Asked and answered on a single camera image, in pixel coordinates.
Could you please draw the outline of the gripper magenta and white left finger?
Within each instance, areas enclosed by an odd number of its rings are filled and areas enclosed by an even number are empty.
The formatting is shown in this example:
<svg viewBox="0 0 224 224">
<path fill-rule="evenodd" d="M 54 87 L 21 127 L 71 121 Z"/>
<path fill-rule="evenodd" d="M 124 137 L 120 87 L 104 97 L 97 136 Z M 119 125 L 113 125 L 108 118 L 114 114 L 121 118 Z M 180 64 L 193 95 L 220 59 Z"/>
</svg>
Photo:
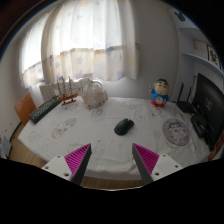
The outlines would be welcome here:
<svg viewBox="0 0 224 224">
<path fill-rule="evenodd" d="M 91 157 L 91 145 L 87 144 L 74 150 L 66 156 L 57 155 L 42 167 L 58 177 L 80 185 L 89 159 Z"/>
</svg>

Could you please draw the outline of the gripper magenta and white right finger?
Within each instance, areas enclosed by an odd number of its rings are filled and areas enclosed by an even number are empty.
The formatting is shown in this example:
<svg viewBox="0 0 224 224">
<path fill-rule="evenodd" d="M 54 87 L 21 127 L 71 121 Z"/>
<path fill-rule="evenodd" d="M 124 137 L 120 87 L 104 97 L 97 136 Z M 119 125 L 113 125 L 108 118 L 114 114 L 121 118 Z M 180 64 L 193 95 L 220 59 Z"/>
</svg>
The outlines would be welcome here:
<svg viewBox="0 0 224 224">
<path fill-rule="evenodd" d="M 132 154 L 145 185 L 182 169 L 167 154 L 156 154 L 138 144 L 132 145 Z"/>
</svg>

